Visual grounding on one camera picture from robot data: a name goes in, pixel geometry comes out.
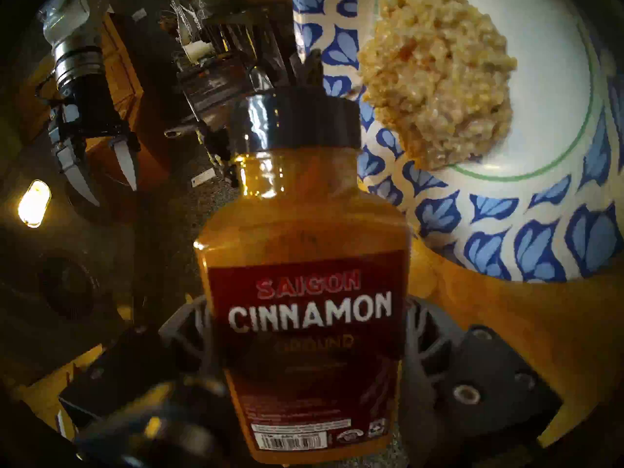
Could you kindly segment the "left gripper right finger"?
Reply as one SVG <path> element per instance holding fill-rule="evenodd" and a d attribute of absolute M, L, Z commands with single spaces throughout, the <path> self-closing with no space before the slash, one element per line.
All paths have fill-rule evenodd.
<path fill-rule="evenodd" d="M 407 467 L 533 467 L 559 395 L 496 331 L 407 299 L 400 436 Z"/>

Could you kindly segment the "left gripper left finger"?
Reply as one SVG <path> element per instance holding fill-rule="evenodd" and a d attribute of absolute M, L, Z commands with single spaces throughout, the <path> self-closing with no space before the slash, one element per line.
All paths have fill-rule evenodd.
<path fill-rule="evenodd" d="M 207 302 L 129 327 L 64 388 L 77 455 L 94 467 L 229 467 L 229 397 L 205 369 Z"/>

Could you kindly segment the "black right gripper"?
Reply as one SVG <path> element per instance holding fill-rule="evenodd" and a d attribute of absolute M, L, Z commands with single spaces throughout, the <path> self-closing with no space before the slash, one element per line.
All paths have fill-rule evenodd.
<path fill-rule="evenodd" d="M 92 181 L 86 156 L 86 138 L 113 137 L 110 148 L 132 191 L 137 191 L 140 143 L 128 122 L 114 107 L 105 75 L 83 75 L 60 90 L 60 98 L 49 99 L 49 138 L 59 170 L 73 189 L 89 203 L 100 207 L 100 193 Z"/>

